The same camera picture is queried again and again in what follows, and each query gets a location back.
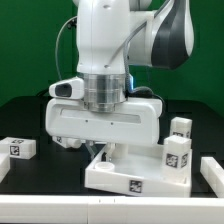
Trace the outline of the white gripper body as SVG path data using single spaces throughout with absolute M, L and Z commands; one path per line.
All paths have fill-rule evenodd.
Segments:
M 51 136 L 145 147 L 159 140 L 161 113 L 158 99 L 129 98 L 113 112 L 100 113 L 86 110 L 82 101 L 53 98 L 45 126 Z

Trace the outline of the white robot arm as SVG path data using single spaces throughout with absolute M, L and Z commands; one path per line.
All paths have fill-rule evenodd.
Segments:
M 194 33 L 189 0 L 73 0 L 78 7 L 78 75 L 49 87 L 46 131 L 65 148 L 103 142 L 106 153 L 154 146 L 163 102 L 135 87 L 131 65 L 175 69 L 190 57 Z

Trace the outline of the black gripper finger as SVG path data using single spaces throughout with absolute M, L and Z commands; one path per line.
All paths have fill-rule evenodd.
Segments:
M 85 146 L 90 154 L 91 159 L 94 159 L 98 153 L 97 148 L 95 146 L 95 142 L 87 140 Z
M 113 154 L 115 148 L 116 148 L 116 144 L 115 143 L 108 143 L 106 145 L 105 153 L 106 153 L 106 161 L 107 162 L 111 161 L 112 154 Z

